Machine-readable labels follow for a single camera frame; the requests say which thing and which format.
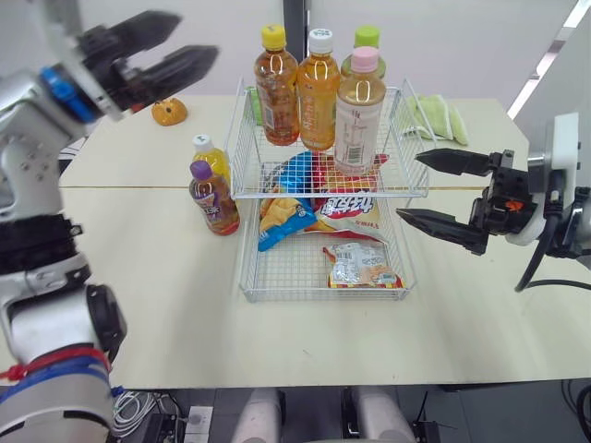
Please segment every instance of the green bottle cap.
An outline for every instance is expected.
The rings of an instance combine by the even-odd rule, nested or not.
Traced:
[[[380,30],[375,26],[360,26],[355,31],[355,48],[359,46],[380,46]]]

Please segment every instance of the white cable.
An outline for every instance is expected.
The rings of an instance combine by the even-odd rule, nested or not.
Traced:
[[[133,434],[154,406],[156,399],[151,392],[126,391],[121,394],[115,400],[115,435],[127,437]]]

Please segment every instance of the purple bottle cap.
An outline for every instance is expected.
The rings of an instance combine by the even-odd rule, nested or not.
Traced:
[[[207,180],[213,175],[210,164],[203,160],[192,162],[189,169],[196,180]]]

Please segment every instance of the floor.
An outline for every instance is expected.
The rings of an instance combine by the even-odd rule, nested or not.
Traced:
[[[575,380],[573,392],[591,380]],[[560,381],[445,391],[436,386],[384,387],[405,417],[418,414],[429,391],[427,419],[440,424],[442,443],[585,443],[575,416],[561,396]],[[340,437],[340,387],[285,388],[283,443]],[[209,443],[228,443],[250,389],[173,391],[184,409],[213,405]],[[125,440],[140,443],[143,429]]]

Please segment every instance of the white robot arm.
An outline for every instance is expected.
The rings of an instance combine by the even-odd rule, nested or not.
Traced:
[[[3,443],[98,443],[112,426],[109,370],[127,326],[109,288],[86,283],[90,268],[73,239],[81,228],[62,215],[57,158],[85,124],[205,76],[214,46],[186,46],[146,70],[127,66],[179,21],[147,11],[93,28],[71,48],[46,21],[63,63],[0,79],[0,324],[18,360],[2,374],[18,381],[0,395]]]

